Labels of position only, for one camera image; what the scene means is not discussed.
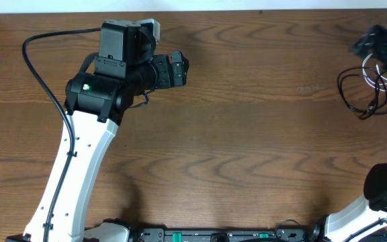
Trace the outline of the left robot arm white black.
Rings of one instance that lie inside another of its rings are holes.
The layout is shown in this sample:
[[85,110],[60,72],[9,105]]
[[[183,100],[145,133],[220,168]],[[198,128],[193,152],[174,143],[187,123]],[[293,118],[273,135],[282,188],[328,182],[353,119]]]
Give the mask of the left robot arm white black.
[[155,54],[161,26],[154,19],[108,19],[97,29],[99,50],[89,54],[57,103],[64,126],[46,189],[23,233],[10,241],[135,241],[119,220],[85,227],[101,162],[134,98],[186,84],[189,62],[180,51]]

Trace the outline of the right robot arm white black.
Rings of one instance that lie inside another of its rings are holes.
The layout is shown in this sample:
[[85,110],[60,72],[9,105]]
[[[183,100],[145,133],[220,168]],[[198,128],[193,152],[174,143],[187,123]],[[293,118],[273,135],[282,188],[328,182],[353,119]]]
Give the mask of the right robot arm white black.
[[[362,110],[349,104],[347,107],[360,120],[387,114],[387,28],[372,26],[350,49],[367,61],[374,58],[381,67],[360,66],[361,77],[374,88],[374,98]],[[327,215],[316,223],[304,241],[361,241],[375,239],[374,233],[387,227],[387,163],[374,165],[364,182],[363,194],[343,210]]]

